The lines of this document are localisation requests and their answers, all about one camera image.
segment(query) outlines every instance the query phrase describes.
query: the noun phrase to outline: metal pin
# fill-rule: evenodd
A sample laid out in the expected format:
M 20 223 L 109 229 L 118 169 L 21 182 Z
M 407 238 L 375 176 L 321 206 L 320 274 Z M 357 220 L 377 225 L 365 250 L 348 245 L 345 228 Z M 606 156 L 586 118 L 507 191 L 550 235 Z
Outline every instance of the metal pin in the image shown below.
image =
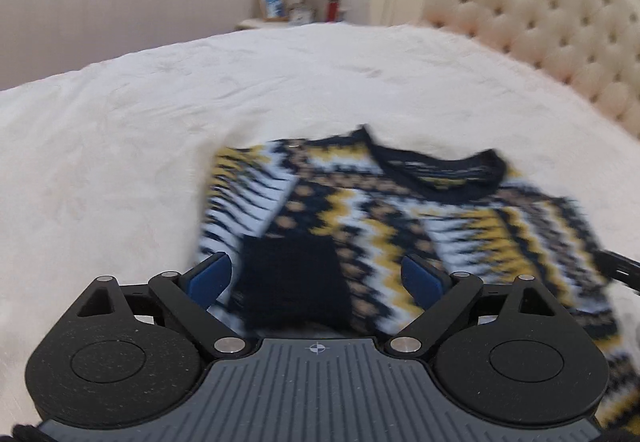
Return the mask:
M 396 352 L 402 352 L 404 354 L 410 354 L 417 352 L 422 347 L 422 343 L 412 337 L 396 337 L 391 340 L 391 348 Z
M 223 337 L 218 339 L 213 347 L 223 354 L 236 354 L 240 350 L 243 350 L 246 343 L 237 337 Z

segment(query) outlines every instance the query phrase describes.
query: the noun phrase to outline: patterned sweater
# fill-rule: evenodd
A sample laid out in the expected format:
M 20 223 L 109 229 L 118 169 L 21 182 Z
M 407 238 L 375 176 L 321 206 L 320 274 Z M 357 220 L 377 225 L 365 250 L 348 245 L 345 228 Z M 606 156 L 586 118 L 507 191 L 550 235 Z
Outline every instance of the patterned sweater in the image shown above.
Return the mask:
M 597 417 L 640 430 L 640 382 L 623 348 L 594 267 L 596 240 L 567 198 L 542 194 L 495 151 L 443 161 L 377 145 L 365 128 L 324 140 L 277 140 L 223 149 L 214 161 L 200 257 L 234 262 L 244 236 L 330 236 L 346 278 L 352 326 L 398 332 L 422 312 L 402 287 L 409 253 L 485 283 L 541 279 L 609 361 Z M 210 312 L 242 333 L 227 311 L 232 285 Z

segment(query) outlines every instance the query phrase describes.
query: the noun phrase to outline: red bottle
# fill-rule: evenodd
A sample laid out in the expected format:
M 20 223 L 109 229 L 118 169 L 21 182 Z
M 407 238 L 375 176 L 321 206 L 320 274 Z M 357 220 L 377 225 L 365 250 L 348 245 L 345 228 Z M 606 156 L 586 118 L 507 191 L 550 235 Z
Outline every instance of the red bottle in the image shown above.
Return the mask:
M 329 0 L 329 5 L 326 7 L 326 21 L 327 23 L 334 23 L 338 18 L 338 9 L 340 8 L 340 0 Z

